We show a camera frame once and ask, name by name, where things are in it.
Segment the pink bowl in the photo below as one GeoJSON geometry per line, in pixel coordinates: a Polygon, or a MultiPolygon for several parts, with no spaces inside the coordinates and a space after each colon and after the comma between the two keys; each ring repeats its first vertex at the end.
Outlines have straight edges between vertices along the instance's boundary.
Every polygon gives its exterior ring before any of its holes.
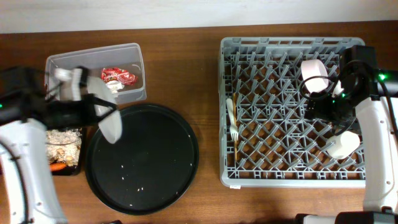
{"type": "Polygon", "coordinates": [[[301,63],[302,79],[303,81],[311,78],[304,83],[306,89],[312,92],[321,92],[328,87],[328,74],[326,67],[319,59],[306,60],[301,63]]]}

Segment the cream white cup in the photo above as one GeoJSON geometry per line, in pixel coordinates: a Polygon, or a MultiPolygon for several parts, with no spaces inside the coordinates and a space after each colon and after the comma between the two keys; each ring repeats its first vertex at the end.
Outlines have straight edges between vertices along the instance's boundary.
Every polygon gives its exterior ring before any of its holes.
{"type": "Polygon", "coordinates": [[[334,159],[348,157],[360,145],[360,138],[351,131],[345,131],[340,135],[332,136],[326,142],[329,145],[327,153],[334,159]]]}

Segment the orange carrot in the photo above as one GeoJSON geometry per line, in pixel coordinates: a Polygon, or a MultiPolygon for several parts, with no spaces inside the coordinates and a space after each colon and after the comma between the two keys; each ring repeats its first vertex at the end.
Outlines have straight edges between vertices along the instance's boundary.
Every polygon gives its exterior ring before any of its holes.
{"type": "Polygon", "coordinates": [[[56,162],[56,163],[50,164],[50,170],[52,172],[60,171],[60,170],[62,170],[64,168],[66,168],[66,167],[67,167],[67,165],[65,163],[62,163],[62,162],[56,162]]]}

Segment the white tissue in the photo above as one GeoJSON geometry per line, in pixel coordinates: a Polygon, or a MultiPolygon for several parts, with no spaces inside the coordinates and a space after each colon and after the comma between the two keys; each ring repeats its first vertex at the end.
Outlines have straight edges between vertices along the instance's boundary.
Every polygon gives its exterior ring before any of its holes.
{"type": "Polygon", "coordinates": [[[107,82],[106,86],[111,91],[111,93],[117,93],[119,90],[122,90],[124,88],[124,84],[117,80],[107,82]]]}

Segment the white plastic fork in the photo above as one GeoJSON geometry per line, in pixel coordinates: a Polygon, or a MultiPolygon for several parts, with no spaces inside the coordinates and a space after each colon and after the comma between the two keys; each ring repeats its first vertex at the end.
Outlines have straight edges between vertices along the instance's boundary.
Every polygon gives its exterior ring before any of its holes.
{"type": "Polygon", "coordinates": [[[226,107],[228,110],[228,116],[229,116],[229,122],[230,122],[229,132],[230,132],[232,140],[234,141],[234,139],[233,139],[233,134],[234,134],[233,100],[231,98],[226,99],[226,107]]]}

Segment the wooden chopstick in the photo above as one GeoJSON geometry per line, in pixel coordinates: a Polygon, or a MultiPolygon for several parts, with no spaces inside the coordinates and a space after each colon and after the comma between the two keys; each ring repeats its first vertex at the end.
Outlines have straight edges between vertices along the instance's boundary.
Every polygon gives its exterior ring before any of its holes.
{"type": "Polygon", "coordinates": [[[238,161],[238,127],[236,124],[236,93],[233,93],[233,117],[234,117],[234,134],[233,134],[233,139],[234,139],[234,161],[238,161]]]}

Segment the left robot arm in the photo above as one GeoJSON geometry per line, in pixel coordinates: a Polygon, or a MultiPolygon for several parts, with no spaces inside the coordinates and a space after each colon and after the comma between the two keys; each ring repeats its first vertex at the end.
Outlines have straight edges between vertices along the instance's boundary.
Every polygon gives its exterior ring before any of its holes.
{"type": "Polygon", "coordinates": [[[39,71],[11,67],[1,71],[1,166],[11,223],[66,223],[46,156],[46,132],[76,129],[103,120],[95,105],[106,102],[81,94],[89,70],[57,71],[59,84],[44,90],[39,71]]]}

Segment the grey plate with food scraps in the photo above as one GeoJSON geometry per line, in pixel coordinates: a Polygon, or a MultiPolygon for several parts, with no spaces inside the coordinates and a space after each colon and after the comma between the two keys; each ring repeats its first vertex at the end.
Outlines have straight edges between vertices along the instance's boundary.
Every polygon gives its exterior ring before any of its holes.
{"type": "Polygon", "coordinates": [[[106,103],[111,103],[111,106],[104,106],[103,103],[97,103],[95,104],[95,111],[96,115],[101,117],[98,126],[103,136],[109,143],[116,143],[122,135],[123,125],[118,105],[111,90],[98,77],[88,77],[87,90],[88,93],[94,94],[96,98],[106,103]]]}

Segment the red snack wrapper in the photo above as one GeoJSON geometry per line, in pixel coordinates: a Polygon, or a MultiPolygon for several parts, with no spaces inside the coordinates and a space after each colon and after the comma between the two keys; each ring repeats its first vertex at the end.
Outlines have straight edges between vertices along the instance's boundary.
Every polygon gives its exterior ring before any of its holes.
{"type": "Polygon", "coordinates": [[[137,82],[137,77],[121,68],[103,68],[101,71],[101,79],[105,83],[111,81],[121,82],[123,85],[133,85],[137,82]]]}

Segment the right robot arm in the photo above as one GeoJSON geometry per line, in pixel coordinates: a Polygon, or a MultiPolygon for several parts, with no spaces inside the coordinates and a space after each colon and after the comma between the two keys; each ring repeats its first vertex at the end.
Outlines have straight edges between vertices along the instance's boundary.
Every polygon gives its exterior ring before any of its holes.
{"type": "Polygon", "coordinates": [[[364,147],[365,196],[363,211],[335,217],[298,214],[296,223],[397,224],[397,72],[378,67],[374,47],[354,45],[339,59],[339,73],[331,77],[317,59],[301,63],[307,89],[307,119],[333,124],[327,152],[344,159],[364,147]]]}

